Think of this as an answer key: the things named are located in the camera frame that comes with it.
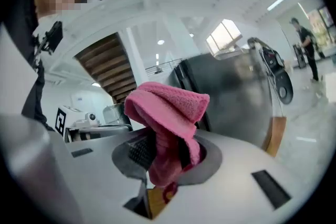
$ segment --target pink cloth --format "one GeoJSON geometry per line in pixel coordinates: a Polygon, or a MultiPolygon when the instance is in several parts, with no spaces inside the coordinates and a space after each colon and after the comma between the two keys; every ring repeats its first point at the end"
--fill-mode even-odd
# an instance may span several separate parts
{"type": "Polygon", "coordinates": [[[202,118],[208,103],[207,94],[158,82],[145,82],[128,95],[125,114],[156,132],[156,158],[149,169],[153,184],[167,186],[182,172],[178,136],[188,146],[191,165],[199,163],[199,144],[193,139],[194,124],[202,118]]]}

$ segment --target ceiling light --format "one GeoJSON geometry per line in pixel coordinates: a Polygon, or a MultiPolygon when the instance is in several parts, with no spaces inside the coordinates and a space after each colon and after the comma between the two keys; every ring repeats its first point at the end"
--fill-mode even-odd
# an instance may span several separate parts
{"type": "Polygon", "coordinates": [[[296,140],[306,141],[306,142],[316,142],[316,139],[313,138],[305,138],[305,137],[296,137],[296,140]]]}
{"type": "Polygon", "coordinates": [[[278,6],[282,1],[284,0],[276,0],[272,5],[270,5],[267,10],[270,11],[272,9],[274,9],[276,6],[278,6]]]}
{"type": "Polygon", "coordinates": [[[307,17],[307,19],[309,19],[308,14],[306,13],[306,11],[303,9],[303,7],[301,6],[301,4],[298,2],[300,8],[302,9],[303,13],[305,14],[305,16],[307,17]]]}

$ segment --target wooden staircase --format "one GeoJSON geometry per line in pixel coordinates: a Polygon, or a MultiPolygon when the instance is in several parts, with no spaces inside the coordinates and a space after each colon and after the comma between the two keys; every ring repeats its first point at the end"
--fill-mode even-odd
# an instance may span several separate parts
{"type": "Polygon", "coordinates": [[[123,103],[129,93],[137,88],[127,54],[117,33],[100,39],[75,55],[75,58],[112,96],[114,103],[123,103]]]}

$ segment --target wooden edge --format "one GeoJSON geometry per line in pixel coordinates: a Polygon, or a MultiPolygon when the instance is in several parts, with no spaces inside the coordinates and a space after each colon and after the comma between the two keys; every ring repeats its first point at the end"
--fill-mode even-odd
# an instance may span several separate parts
{"type": "Polygon", "coordinates": [[[286,117],[272,117],[269,122],[268,131],[262,149],[269,155],[275,157],[279,150],[282,137],[286,128],[286,117]]]}

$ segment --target person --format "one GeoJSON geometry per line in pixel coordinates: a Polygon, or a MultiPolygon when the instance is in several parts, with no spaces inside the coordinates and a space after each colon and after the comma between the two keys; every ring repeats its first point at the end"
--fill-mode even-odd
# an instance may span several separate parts
{"type": "MultiPolygon", "coordinates": [[[[38,26],[38,20],[61,10],[73,9],[76,3],[85,3],[86,1],[16,0],[4,19],[4,26],[20,53],[33,66],[33,64],[36,64],[34,58],[38,58],[35,55],[37,49],[36,38],[33,36],[34,30],[38,26]]],[[[41,108],[41,97],[45,83],[42,61],[38,62],[36,72],[38,78],[27,97],[22,115],[39,121],[47,130],[53,131],[53,128],[47,124],[47,119],[41,108]]]]}
{"type": "Polygon", "coordinates": [[[304,28],[302,25],[299,24],[299,21],[296,18],[292,18],[290,23],[293,25],[295,30],[298,32],[300,40],[301,40],[301,47],[305,50],[307,55],[308,64],[311,68],[313,73],[313,78],[311,82],[316,83],[319,81],[319,75],[317,71],[316,61],[315,61],[315,50],[314,50],[314,36],[311,31],[304,28]]]}
{"type": "Polygon", "coordinates": [[[159,74],[159,73],[162,73],[162,72],[163,72],[162,68],[159,67],[159,66],[156,66],[156,71],[155,71],[154,74],[159,74]]]}

